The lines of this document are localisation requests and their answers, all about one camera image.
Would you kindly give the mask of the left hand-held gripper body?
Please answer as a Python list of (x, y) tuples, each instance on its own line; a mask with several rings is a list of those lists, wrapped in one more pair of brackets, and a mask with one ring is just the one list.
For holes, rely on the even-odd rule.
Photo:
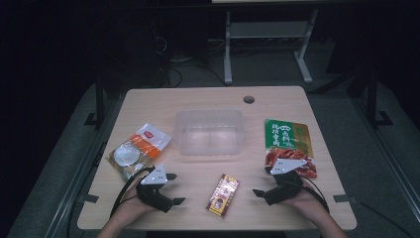
[(173, 206), (173, 201), (159, 192), (169, 181), (165, 167), (158, 165), (148, 168), (148, 172), (136, 186), (138, 199), (144, 204), (167, 213)]

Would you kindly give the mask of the person's left hand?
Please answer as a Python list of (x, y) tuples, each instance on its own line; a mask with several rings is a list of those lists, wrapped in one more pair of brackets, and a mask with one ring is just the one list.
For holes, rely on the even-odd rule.
[(132, 185), (112, 215), (112, 219), (116, 219), (121, 224), (131, 224), (143, 215), (153, 211), (155, 211), (153, 207), (138, 199), (136, 187)]

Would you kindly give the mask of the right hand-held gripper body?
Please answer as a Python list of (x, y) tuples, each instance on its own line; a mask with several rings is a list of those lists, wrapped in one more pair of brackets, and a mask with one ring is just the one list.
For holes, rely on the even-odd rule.
[(306, 165), (305, 160), (277, 159), (272, 166), (271, 175), (277, 187), (266, 192), (264, 200), (273, 205), (297, 195), (303, 185), (297, 169)]

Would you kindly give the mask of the person's right hand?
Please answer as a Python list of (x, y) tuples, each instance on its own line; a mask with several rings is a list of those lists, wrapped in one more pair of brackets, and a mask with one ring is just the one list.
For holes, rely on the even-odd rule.
[(306, 187), (309, 189), (312, 188), (312, 186), (305, 181), (303, 183), (303, 188), (299, 193), (294, 197), (285, 200), (283, 203), (295, 208), (310, 221), (315, 222), (326, 219), (329, 215), (328, 211), (313, 194), (306, 190)]

